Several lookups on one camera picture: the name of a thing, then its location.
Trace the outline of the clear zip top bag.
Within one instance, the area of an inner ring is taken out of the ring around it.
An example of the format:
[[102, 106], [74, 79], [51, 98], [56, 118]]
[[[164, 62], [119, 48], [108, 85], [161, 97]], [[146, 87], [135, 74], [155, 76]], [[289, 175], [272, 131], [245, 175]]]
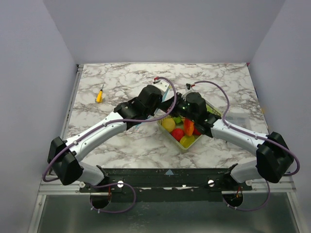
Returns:
[[164, 101], [167, 93], [168, 90], [162, 92], [153, 85], [144, 87], [133, 101], [133, 107], [136, 112], [134, 119], [146, 121], [153, 117], [158, 111], [160, 104]]

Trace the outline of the yellow toy pear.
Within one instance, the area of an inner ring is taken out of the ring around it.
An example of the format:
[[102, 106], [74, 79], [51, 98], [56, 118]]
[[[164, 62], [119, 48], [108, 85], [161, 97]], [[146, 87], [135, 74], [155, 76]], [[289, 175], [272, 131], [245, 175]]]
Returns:
[[162, 120], [161, 126], [170, 133], [175, 129], [176, 124], [173, 118], [166, 118]]

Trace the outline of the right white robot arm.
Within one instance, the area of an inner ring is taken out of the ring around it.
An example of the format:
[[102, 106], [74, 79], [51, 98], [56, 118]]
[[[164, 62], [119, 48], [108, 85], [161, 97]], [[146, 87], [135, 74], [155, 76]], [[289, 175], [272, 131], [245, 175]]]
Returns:
[[200, 134], [222, 139], [256, 156], [254, 161], [229, 168], [223, 179], [224, 186], [229, 190], [235, 190], [241, 183], [254, 179], [263, 178], [277, 183], [294, 162], [280, 134], [273, 132], [265, 135], [234, 124], [224, 124], [220, 116], [208, 112], [206, 101], [197, 92], [189, 93], [185, 98], [178, 94], [176, 98], [170, 98], [159, 106], [164, 112], [170, 107], [173, 109], [170, 116], [191, 120]]

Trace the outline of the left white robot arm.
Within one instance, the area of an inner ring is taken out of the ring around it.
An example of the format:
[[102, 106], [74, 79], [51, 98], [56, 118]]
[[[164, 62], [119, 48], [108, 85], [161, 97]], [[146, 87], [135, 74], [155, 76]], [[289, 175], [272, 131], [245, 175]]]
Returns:
[[169, 85], [159, 81], [144, 87], [139, 95], [118, 104], [103, 120], [67, 139], [52, 140], [48, 155], [48, 169], [52, 169], [61, 184], [82, 181], [98, 192], [107, 188], [108, 180], [99, 166], [84, 164], [82, 160], [108, 139], [141, 123], [151, 122], [159, 109]]

